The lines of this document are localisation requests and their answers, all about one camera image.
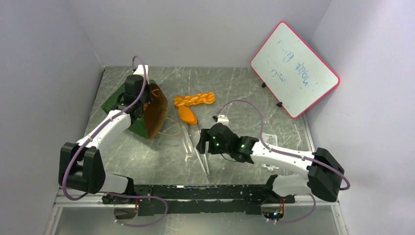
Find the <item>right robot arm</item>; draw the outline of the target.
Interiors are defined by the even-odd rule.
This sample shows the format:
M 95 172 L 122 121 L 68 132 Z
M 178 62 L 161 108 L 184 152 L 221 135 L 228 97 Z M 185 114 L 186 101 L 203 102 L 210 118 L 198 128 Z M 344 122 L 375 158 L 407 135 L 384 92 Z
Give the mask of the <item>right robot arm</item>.
M 292 172 L 271 178 L 264 197 L 275 203 L 291 194 L 312 194 L 327 202 L 336 202 L 341 190 L 344 169 L 324 149 L 298 151 L 263 143 L 250 136 L 237 136 L 221 123 L 202 129 L 196 149 L 200 154 L 228 154 L 239 163 L 265 164 Z

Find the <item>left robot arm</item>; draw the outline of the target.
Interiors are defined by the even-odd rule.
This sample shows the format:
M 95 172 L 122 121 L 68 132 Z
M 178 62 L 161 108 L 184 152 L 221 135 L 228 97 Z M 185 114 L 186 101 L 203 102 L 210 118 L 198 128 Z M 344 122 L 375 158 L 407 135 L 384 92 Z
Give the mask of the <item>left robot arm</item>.
M 101 155 L 117 136 L 143 117 L 150 93 L 146 75 L 129 75 L 124 91 L 104 120 L 76 143 L 67 142 L 61 147 L 58 182 L 68 199 L 75 200 L 68 193 L 71 188 L 85 194 L 115 193 L 124 204 L 134 200 L 133 179 L 106 173 Z

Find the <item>braided fake bread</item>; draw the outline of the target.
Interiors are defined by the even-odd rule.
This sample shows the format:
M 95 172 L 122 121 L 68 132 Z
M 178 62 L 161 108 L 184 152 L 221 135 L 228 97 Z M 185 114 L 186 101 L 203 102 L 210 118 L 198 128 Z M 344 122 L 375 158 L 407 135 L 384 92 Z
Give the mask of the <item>braided fake bread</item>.
M 173 98 L 173 104 L 175 107 L 212 104 L 215 101 L 216 96 L 212 91 L 194 95 L 177 95 Z

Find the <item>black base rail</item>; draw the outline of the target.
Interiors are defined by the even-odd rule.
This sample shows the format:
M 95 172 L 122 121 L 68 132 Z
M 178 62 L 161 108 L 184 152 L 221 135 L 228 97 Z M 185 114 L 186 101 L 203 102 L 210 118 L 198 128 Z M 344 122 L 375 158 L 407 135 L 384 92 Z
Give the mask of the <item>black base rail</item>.
M 138 205 L 139 216 L 180 213 L 244 212 L 260 215 L 265 204 L 294 203 L 293 195 L 278 196 L 267 185 L 135 185 L 140 199 L 105 195 L 104 205 Z

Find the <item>green paper bag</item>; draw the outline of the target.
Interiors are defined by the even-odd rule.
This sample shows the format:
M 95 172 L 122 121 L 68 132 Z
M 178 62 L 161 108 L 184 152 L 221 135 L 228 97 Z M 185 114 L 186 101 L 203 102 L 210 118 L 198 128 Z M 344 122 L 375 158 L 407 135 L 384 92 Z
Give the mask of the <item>green paper bag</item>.
M 152 140 L 160 133 L 161 127 L 166 119 L 168 100 L 159 85 L 150 80 L 151 102 L 145 105 L 142 118 L 131 118 L 129 131 L 145 139 Z M 110 95 L 101 105 L 101 109 L 108 114 L 116 104 L 117 97 L 124 91 L 124 83 Z

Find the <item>red framed whiteboard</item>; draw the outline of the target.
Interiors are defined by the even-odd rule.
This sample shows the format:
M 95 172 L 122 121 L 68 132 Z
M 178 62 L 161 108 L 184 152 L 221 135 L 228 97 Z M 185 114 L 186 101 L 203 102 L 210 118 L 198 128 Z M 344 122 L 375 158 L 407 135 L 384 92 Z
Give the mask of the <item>red framed whiteboard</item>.
M 341 81 L 285 21 L 277 24 L 250 65 L 292 118 L 301 116 Z

